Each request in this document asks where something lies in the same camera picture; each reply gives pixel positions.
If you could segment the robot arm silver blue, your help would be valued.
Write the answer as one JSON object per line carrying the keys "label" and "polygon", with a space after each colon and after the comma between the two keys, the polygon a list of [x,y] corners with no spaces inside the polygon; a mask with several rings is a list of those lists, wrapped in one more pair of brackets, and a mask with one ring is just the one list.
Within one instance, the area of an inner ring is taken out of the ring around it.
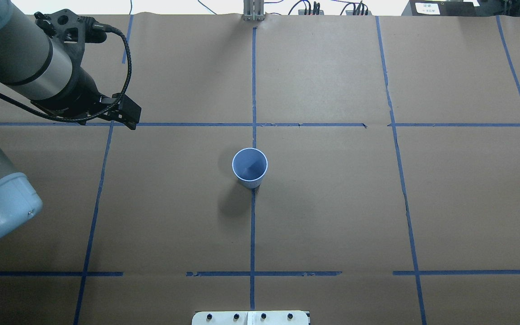
{"label": "robot arm silver blue", "polygon": [[[132,63],[124,33],[69,9],[34,16],[32,21],[10,0],[0,0],[0,99],[59,123],[103,119],[135,130],[142,109],[126,94]],[[122,90],[110,96],[98,90],[81,66],[85,45],[103,43],[108,33],[121,38],[127,63]],[[42,206],[27,175],[0,148],[0,239]]]}

